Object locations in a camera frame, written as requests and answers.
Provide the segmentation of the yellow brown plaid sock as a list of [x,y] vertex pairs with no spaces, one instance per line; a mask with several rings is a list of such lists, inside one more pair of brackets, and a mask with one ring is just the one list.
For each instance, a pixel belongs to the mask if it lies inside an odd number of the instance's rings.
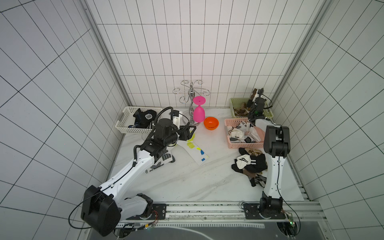
[[251,95],[247,101],[247,104],[246,104],[247,108],[251,108],[253,106],[254,98],[257,95],[257,91],[258,91],[258,89],[253,89],[253,91],[252,91],[252,93],[251,93]]

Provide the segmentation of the brown tan striped sock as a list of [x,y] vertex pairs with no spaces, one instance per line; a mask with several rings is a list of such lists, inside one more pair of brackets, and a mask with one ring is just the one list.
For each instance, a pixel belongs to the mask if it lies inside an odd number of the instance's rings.
[[242,103],[238,108],[234,108],[235,117],[247,117],[249,114],[250,108],[247,107],[246,103]]

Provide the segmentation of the white sock grey pattern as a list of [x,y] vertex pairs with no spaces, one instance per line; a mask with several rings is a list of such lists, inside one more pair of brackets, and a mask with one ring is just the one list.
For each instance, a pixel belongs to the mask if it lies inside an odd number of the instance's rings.
[[227,126],[227,132],[231,143],[257,143],[261,140],[255,126],[244,121],[235,127]]

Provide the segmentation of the black sock white logo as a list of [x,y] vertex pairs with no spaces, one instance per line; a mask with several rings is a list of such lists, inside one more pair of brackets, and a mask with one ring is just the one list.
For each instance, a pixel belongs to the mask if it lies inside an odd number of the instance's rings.
[[135,124],[132,125],[133,128],[147,129],[150,126],[150,123],[155,120],[157,112],[154,110],[142,111],[138,109],[134,113]]

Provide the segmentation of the black white sock pile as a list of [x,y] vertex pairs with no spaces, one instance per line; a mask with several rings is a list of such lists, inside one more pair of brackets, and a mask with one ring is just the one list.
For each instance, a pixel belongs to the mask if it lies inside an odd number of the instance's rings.
[[262,174],[267,170],[266,155],[261,150],[239,148],[240,156],[234,159],[232,170],[253,178],[256,174]]

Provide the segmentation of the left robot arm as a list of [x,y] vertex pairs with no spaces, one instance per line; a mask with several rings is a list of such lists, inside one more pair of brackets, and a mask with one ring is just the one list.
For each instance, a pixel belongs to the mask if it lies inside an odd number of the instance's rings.
[[101,236],[112,233],[122,220],[133,217],[151,217],[153,200],[144,194],[126,198],[132,183],[151,167],[174,160],[169,148],[179,141],[188,141],[196,131],[190,124],[180,125],[181,113],[172,107],[161,110],[154,126],[140,145],[135,145],[134,157],[117,174],[99,187],[90,186],[81,202],[81,219]]

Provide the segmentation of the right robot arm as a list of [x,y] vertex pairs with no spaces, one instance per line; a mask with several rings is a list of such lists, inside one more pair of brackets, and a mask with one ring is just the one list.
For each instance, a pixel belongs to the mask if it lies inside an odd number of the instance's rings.
[[288,127],[276,125],[272,120],[264,116],[266,99],[264,89],[255,89],[247,103],[250,112],[248,120],[264,132],[263,150],[265,152],[267,169],[267,181],[262,192],[258,206],[259,214],[263,219],[271,219],[283,210],[282,197],[282,170],[291,150],[290,130]]

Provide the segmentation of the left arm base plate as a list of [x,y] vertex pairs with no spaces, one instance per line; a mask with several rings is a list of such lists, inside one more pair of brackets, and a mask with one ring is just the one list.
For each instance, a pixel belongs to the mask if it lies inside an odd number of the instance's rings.
[[166,213],[167,213],[167,204],[153,204],[150,214],[148,216],[143,214],[140,216],[130,217],[127,220],[143,220],[143,221],[154,221],[155,219],[164,220],[166,218]]

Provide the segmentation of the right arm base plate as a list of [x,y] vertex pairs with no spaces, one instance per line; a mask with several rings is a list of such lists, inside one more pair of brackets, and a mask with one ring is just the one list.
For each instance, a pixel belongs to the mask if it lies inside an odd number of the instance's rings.
[[241,203],[240,208],[245,214],[246,220],[286,220],[287,217],[284,213],[268,213],[267,211],[262,214],[259,211],[259,204]]

